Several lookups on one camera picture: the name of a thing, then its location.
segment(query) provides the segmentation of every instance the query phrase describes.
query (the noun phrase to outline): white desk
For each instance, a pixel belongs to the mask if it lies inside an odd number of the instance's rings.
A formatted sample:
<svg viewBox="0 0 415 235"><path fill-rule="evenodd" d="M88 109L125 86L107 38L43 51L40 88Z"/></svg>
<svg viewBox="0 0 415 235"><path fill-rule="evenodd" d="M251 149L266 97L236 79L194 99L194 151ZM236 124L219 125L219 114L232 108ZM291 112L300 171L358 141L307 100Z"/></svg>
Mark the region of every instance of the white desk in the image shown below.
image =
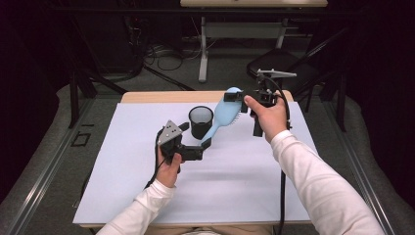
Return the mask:
<svg viewBox="0 0 415 235"><path fill-rule="evenodd" d="M321 8L327 6L327 0L181 0L180 5L193 8ZM208 76L207 37L276 38L276 48L281 48L287 21L285 19L280 23L208 23L206 18L202 17L199 82L206 82Z"/></svg>
<svg viewBox="0 0 415 235"><path fill-rule="evenodd" d="M139 97L126 93L116 108L73 223L103 226L130 205L153 175L157 132L169 119L176 124L188 121L188 112L195 106L206 105L214 110L223 92L135 94ZM174 103L198 100L202 102ZM290 102L290 107L292 131L314 148L298 104ZM153 224L277 223L280 167L269 144L263 138L253 137L253 130L254 121L248 114L241 114L234 124L219 128L204 159L181 166L176 195ZM182 143L198 145L199 140L187 130ZM309 221L290 180L286 187L286 221Z"/></svg>

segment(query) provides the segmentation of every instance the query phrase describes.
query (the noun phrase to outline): white sleeve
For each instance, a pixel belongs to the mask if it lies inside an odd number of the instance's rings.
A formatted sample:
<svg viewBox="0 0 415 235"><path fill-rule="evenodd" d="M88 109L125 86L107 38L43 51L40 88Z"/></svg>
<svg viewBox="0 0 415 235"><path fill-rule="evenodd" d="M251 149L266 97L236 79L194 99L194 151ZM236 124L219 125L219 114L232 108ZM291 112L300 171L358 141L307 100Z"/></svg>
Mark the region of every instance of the white sleeve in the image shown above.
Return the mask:
<svg viewBox="0 0 415 235"><path fill-rule="evenodd" d="M175 188L167 188L155 182L141 192L133 203L107 223L99 235L107 234L144 234L149 224L159 214L159 210L170 202Z"/></svg>
<svg viewBox="0 0 415 235"><path fill-rule="evenodd" d="M384 234L354 188L290 131L276 135L271 147L320 234Z"/></svg>

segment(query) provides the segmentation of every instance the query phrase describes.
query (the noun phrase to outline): black backdrop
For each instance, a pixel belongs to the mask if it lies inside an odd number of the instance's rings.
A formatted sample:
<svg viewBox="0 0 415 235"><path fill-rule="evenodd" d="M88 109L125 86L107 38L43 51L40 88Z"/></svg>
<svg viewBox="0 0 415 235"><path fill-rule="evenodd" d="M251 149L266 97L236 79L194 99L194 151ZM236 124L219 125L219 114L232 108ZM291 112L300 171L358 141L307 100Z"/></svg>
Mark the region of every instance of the black backdrop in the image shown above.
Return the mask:
<svg viewBox="0 0 415 235"><path fill-rule="evenodd" d="M1 2L1 202L53 121L56 91L68 83L43 20L29 1Z"/></svg>
<svg viewBox="0 0 415 235"><path fill-rule="evenodd" d="M42 13L36 1L2 0L0 3L4 114L0 200L3 200L53 120L59 103L55 93L68 84L70 65L66 48L51 31L51 19ZM379 166L396 192L415 208L414 3L412 0L330 0L329 6L367 9L365 21L355 32L364 35L361 36L364 40L352 55L347 95L362 108ZM322 22L313 41L318 42L340 26ZM74 31L70 25L65 30ZM93 67L94 62L82 41L70 40L74 42L77 58ZM334 61L337 55L329 55L329 61Z"/></svg>
<svg viewBox="0 0 415 235"><path fill-rule="evenodd" d="M415 209L415 2L329 0L329 7L363 9L364 17L352 23L354 49L333 48L316 63L328 70L348 53L346 94L361 107L379 167ZM311 46L343 26L322 21Z"/></svg>

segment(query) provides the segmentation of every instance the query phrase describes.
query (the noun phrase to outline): black mug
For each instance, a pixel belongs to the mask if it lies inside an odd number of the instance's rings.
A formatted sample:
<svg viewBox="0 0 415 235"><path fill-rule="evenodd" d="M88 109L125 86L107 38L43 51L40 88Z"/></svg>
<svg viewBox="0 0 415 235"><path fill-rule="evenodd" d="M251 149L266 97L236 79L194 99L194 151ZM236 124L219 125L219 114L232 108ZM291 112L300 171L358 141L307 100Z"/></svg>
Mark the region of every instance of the black mug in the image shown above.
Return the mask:
<svg viewBox="0 0 415 235"><path fill-rule="evenodd" d="M211 128L213 111L206 106L197 106L189 112L189 120L193 137L201 140Z"/></svg>

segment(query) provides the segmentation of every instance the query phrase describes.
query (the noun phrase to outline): person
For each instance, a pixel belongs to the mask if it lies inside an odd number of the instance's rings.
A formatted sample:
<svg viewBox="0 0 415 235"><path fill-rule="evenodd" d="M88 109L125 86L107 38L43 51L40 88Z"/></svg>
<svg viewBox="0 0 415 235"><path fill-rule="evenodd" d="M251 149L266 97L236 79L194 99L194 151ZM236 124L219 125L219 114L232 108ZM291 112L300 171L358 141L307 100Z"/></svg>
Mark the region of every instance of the person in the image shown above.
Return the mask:
<svg viewBox="0 0 415 235"><path fill-rule="evenodd" d="M317 232L329 235L384 234L376 217L353 187L287 129L286 109L281 98L269 108L261 106L250 96L246 96L244 102L256 112L275 160L292 180ZM159 210L173 197L180 164L179 154L174 155L171 165L161 164L156 181L140 193L131 206L107 223L99 234L144 234ZM218 234L212 230L204 232L199 228L192 232L191 229L180 232ZM163 234L171 233L167 229Z"/></svg>

